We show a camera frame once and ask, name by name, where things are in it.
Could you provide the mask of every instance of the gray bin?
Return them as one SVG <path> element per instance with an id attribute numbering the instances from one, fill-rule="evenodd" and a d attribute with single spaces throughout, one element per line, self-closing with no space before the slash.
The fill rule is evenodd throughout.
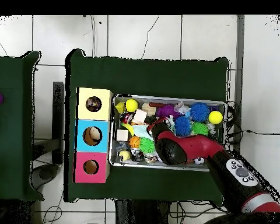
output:
<path id="1" fill-rule="evenodd" d="M 155 102 L 155 103 L 166 103 L 166 104 L 177 104 L 180 101 L 184 102 L 184 105 L 190 106 L 196 102 L 206 103 L 208 106 L 218 106 L 219 111 L 223 115 L 223 121 L 215 125 L 216 127 L 216 138 L 218 139 L 221 136 L 220 142 L 225 140 L 226 135 L 226 120 L 227 120 L 227 104 L 222 101 L 210 101 L 210 100 L 189 100 L 189 99 L 178 99 L 178 98 L 167 98 L 167 97 L 152 97 L 152 96 L 137 96 L 132 95 L 130 97 L 122 97 L 120 94 L 116 94 L 112 99 L 112 107 L 116 106 L 119 102 L 125 102 L 128 99 L 133 98 L 138 102 L 138 108 L 141 109 L 144 103 Z M 194 170 L 194 171 L 202 171 L 208 172 L 207 161 L 203 164 L 188 164 L 188 165 L 166 165 L 162 162 L 155 162 L 154 164 L 146 163 L 144 160 L 142 162 L 133 162 L 131 159 L 126 160 L 124 162 L 117 156 L 117 152 L 115 150 L 115 145 L 118 141 L 116 141 L 116 131 L 118 129 L 126 130 L 120 124 L 120 114 L 115 109 L 114 110 L 114 120 L 110 126 L 110 146 L 109 146 L 109 162 L 113 166 L 128 166 L 128 167 L 145 167 L 145 168 L 154 168 L 154 169 L 173 169 L 173 170 Z"/>

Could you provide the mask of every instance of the wooden block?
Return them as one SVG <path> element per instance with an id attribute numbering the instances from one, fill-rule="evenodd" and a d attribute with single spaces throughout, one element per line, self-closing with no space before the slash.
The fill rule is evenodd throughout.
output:
<path id="1" fill-rule="evenodd" d="M 107 153 L 76 153 L 75 183 L 105 183 L 109 172 Z"/>
<path id="2" fill-rule="evenodd" d="M 77 88 L 78 119 L 110 120 L 112 92 L 107 89 Z"/>
<path id="3" fill-rule="evenodd" d="M 128 141 L 128 130 L 127 129 L 118 129 L 116 134 L 116 141 Z"/>
<path id="4" fill-rule="evenodd" d="M 134 123 L 144 123 L 147 112 L 137 109 L 132 122 Z"/>
<path id="5" fill-rule="evenodd" d="M 78 120 L 78 152 L 107 152 L 109 145 L 109 121 Z"/>

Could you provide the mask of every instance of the green spiky ball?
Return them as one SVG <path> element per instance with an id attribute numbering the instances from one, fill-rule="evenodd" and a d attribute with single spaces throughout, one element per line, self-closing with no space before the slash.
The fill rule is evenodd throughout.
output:
<path id="1" fill-rule="evenodd" d="M 148 138 L 141 138 L 140 144 L 139 144 L 139 149 L 143 153 L 153 153 L 153 151 L 155 151 L 155 144 L 153 141 L 151 141 Z"/>
<path id="2" fill-rule="evenodd" d="M 201 123 L 201 122 L 195 122 L 192 125 L 192 132 L 195 135 L 208 135 L 208 127 L 206 124 Z"/>

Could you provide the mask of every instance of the yellow ball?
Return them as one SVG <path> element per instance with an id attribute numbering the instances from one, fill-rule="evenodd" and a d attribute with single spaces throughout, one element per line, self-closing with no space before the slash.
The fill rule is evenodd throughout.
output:
<path id="1" fill-rule="evenodd" d="M 208 120 L 212 124 L 220 124 L 223 120 L 223 115 L 219 111 L 212 111 L 208 116 Z"/>
<path id="2" fill-rule="evenodd" d="M 125 108 L 131 113 L 138 108 L 138 102 L 134 99 L 129 99 L 125 102 Z"/>
<path id="3" fill-rule="evenodd" d="M 127 150 L 122 150 L 121 152 L 119 152 L 118 154 L 119 156 L 122 156 L 122 161 L 124 162 L 125 160 L 128 160 L 129 158 L 131 158 L 131 153 L 129 153 L 129 151 Z"/>

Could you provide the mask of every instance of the green felt surface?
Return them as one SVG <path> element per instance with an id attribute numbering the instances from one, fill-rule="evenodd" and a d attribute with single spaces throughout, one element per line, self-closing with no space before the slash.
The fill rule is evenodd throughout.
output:
<path id="1" fill-rule="evenodd" d="M 158 61 L 86 58 L 72 51 L 66 63 L 70 83 L 68 199 L 129 198 L 151 200 L 213 200 L 221 194 L 208 172 L 111 166 L 105 184 L 72 182 L 76 87 L 109 89 L 131 95 L 225 101 L 228 60 Z"/>
<path id="2" fill-rule="evenodd" d="M 0 199 L 41 200 L 30 186 L 32 72 L 39 52 L 0 57 Z"/>

